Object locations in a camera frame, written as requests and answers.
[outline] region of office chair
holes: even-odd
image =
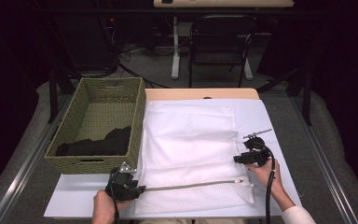
[[[240,87],[254,33],[255,20],[248,16],[208,15],[194,21],[190,30],[189,88],[193,82],[193,64],[230,65],[229,71],[240,65]]]

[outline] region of table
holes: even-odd
[[[154,7],[292,7],[292,0],[173,0],[170,4],[164,4],[161,0],[154,0]],[[173,61],[172,79],[179,78],[179,44],[178,44],[178,20],[173,17]],[[244,72],[247,80],[252,80],[252,70],[246,59]]]
[[[257,105],[262,104],[258,98],[256,90],[253,89],[147,89],[147,101],[156,100],[193,100],[203,99],[204,97],[211,97],[214,99],[227,99],[227,104],[234,104],[229,101],[247,101],[247,105],[242,104],[242,108],[238,111],[246,110],[242,116],[236,115],[236,118],[247,119],[250,123],[255,121],[257,123],[257,130],[254,126],[248,125],[245,133],[258,132],[271,128],[267,111],[257,111]],[[282,181],[288,194],[292,197],[293,201],[301,205],[298,198],[296,188],[290,176],[286,162],[279,148],[278,140],[276,139],[275,132],[263,134],[263,139],[271,149],[276,148],[274,151],[275,158],[280,161]],[[176,213],[176,214],[147,214],[135,215],[133,214],[132,203],[120,213],[123,219],[144,219],[144,218],[165,218],[165,217],[249,217],[257,218],[265,215],[265,189],[258,183],[257,178],[253,174],[249,174],[251,181],[255,184],[254,194],[255,203],[246,204],[244,206],[230,207],[224,209],[216,209],[210,211],[192,212],[192,213]],[[98,189],[104,189],[108,180],[107,174],[102,175],[61,175],[56,189],[51,196],[46,209],[45,217],[52,218],[91,218],[92,216],[92,198]],[[281,210],[279,206],[272,200],[271,201],[271,215],[280,216]]]

